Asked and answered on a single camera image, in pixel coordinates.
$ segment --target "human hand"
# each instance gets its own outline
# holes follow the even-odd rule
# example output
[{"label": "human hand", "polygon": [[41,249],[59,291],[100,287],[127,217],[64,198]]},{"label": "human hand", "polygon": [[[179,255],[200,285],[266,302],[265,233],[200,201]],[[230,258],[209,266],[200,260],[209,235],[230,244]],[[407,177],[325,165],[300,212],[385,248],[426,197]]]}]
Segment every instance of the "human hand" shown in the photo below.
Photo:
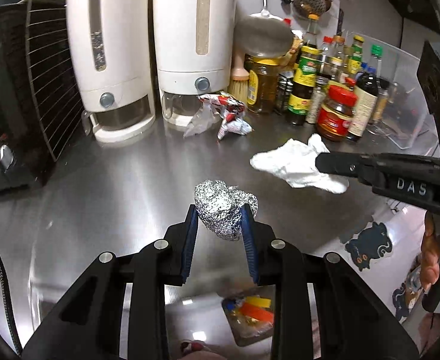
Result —
[{"label": "human hand", "polygon": [[440,246],[435,239],[435,224],[432,214],[425,214],[425,234],[422,240],[422,262],[420,282],[425,291],[435,284],[440,276]]}]

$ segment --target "metal grill rack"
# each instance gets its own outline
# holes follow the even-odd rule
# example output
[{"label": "metal grill rack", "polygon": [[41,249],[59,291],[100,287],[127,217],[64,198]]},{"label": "metal grill rack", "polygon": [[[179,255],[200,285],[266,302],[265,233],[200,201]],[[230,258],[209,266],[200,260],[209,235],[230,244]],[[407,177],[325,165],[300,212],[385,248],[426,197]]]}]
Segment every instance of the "metal grill rack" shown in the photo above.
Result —
[{"label": "metal grill rack", "polygon": [[83,110],[68,44],[65,1],[28,0],[26,13],[30,87],[54,161],[79,124]]}]

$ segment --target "jar with red lid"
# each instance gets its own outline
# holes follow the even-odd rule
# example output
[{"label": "jar with red lid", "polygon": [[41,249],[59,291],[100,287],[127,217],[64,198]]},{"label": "jar with red lid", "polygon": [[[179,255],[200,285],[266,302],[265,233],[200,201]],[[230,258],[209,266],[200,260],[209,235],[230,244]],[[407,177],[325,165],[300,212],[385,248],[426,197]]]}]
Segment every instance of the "jar with red lid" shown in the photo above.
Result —
[{"label": "jar with red lid", "polygon": [[337,85],[331,85],[328,97],[322,103],[317,120],[317,132],[329,140],[338,142],[348,132],[354,118],[353,106],[357,96]]}]

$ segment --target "white crumpled tissue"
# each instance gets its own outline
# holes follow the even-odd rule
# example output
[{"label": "white crumpled tissue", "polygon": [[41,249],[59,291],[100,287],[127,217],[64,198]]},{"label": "white crumpled tissue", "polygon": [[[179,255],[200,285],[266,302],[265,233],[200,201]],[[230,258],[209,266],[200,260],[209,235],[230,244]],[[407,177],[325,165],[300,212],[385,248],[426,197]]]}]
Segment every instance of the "white crumpled tissue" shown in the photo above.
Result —
[{"label": "white crumpled tissue", "polygon": [[316,187],[332,193],[344,193],[348,178],[320,173],[315,159],[320,153],[329,152],[318,134],[308,139],[308,145],[290,139],[278,149],[258,153],[250,160],[257,170],[269,172],[290,184],[293,188]]}]

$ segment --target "crumpled aluminum foil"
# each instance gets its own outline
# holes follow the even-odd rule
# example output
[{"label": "crumpled aluminum foil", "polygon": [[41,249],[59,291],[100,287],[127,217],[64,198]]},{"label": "crumpled aluminum foil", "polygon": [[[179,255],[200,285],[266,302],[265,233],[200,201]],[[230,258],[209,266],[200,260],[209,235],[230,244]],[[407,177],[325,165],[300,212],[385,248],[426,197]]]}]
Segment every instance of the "crumpled aluminum foil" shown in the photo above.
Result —
[{"label": "crumpled aluminum foil", "polygon": [[228,187],[220,180],[205,180],[195,187],[195,205],[198,216],[205,227],[228,241],[238,241],[242,233],[240,208],[248,203],[255,216],[258,210],[257,197]]}]

